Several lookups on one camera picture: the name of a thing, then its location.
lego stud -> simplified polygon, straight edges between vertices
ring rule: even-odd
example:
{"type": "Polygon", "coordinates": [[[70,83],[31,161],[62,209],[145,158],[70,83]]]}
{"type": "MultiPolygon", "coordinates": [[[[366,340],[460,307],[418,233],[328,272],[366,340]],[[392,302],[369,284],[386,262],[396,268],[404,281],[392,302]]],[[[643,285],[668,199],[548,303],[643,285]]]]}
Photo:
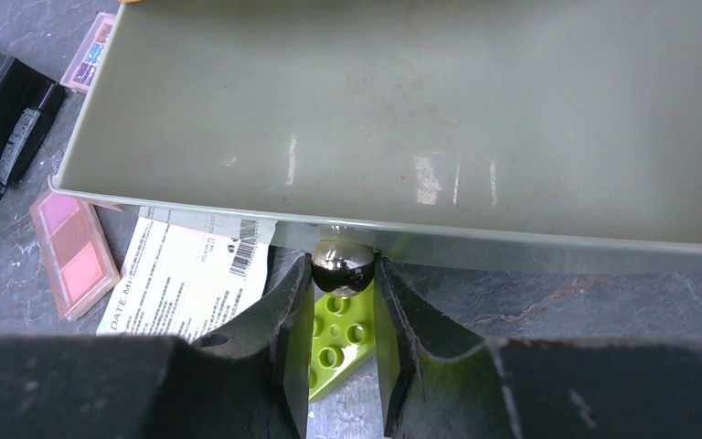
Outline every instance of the lego stud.
{"type": "Polygon", "coordinates": [[[367,331],[367,328],[361,323],[351,325],[346,331],[346,339],[349,343],[355,345],[361,345],[362,343],[366,342],[368,338],[369,331],[367,331]]]}
{"type": "Polygon", "coordinates": [[[337,369],[343,364],[343,351],[337,346],[327,346],[319,351],[319,365],[325,369],[337,369]]]}
{"type": "Polygon", "coordinates": [[[313,368],[308,368],[308,387],[310,389],[316,387],[317,380],[316,372],[314,372],[313,368]]]}
{"type": "Polygon", "coordinates": [[[330,297],[327,299],[324,306],[326,307],[327,312],[340,317],[345,314],[346,311],[348,311],[348,307],[350,305],[351,304],[348,302],[347,298],[330,297]]]}
{"type": "Polygon", "coordinates": [[[311,258],[314,282],[325,293],[353,297],[375,275],[373,249],[348,241],[321,240],[311,258]]]}
{"type": "Polygon", "coordinates": [[[321,317],[314,317],[314,338],[319,337],[324,329],[324,320],[321,317]]]}

eyeshadow palette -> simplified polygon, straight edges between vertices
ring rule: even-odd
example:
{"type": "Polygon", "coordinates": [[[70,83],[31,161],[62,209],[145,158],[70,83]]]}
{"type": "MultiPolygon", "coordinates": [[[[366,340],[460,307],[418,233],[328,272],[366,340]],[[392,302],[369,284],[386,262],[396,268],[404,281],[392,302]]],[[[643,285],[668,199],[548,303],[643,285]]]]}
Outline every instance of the eyeshadow palette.
{"type": "Polygon", "coordinates": [[[95,209],[47,190],[30,213],[58,313],[76,320],[120,280],[95,209]]]}
{"type": "Polygon", "coordinates": [[[101,65],[103,50],[109,42],[109,36],[114,27],[115,14],[99,13],[92,22],[90,30],[82,40],[80,48],[71,59],[69,68],[60,81],[72,91],[86,93],[92,84],[95,71],[101,65]]]}

barcode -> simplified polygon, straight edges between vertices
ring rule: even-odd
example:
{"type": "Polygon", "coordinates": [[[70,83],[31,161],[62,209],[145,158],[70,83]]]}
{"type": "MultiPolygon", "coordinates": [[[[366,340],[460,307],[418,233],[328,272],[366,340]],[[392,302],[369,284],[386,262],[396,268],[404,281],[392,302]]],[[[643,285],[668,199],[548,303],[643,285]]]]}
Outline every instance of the barcode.
{"type": "Polygon", "coordinates": [[[240,244],[232,259],[230,273],[240,277],[246,277],[257,249],[257,221],[252,219],[242,219],[240,221],[240,244]]]}

metal ball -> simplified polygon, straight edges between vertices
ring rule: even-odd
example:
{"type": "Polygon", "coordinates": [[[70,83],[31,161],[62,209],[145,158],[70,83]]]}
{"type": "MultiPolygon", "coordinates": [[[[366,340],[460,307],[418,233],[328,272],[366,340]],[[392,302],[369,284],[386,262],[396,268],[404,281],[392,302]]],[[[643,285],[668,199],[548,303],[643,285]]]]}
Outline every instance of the metal ball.
{"type": "Polygon", "coordinates": [[[366,245],[321,240],[311,257],[316,286],[337,297],[353,297],[367,288],[375,275],[375,253],[366,245]]]}

lime green lego brick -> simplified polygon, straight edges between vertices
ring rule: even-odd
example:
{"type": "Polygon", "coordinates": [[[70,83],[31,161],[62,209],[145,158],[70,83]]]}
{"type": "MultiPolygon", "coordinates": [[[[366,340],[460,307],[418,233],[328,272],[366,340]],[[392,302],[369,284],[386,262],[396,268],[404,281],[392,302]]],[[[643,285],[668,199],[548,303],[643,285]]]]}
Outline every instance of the lime green lego brick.
{"type": "Polygon", "coordinates": [[[308,401],[321,400],[375,355],[373,290],[347,299],[326,294],[314,306],[308,401]]]}

